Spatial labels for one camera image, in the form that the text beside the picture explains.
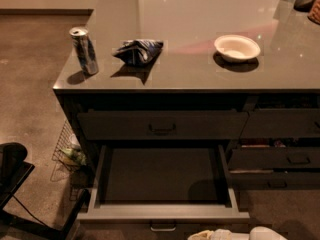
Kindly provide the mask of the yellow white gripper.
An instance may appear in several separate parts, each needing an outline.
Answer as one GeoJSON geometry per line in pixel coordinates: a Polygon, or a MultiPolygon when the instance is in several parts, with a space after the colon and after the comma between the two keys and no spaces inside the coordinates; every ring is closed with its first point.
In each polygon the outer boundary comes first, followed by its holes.
{"type": "Polygon", "coordinates": [[[245,233],[233,233],[225,229],[204,230],[190,235],[187,240],[249,240],[245,233]]]}

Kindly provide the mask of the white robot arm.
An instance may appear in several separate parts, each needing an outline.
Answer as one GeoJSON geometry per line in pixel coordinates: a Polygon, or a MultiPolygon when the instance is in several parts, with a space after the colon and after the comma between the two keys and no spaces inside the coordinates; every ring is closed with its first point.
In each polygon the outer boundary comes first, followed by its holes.
{"type": "Polygon", "coordinates": [[[226,229],[204,230],[190,235],[187,240],[288,240],[267,227],[254,227],[249,233],[234,233],[226,229]]]}

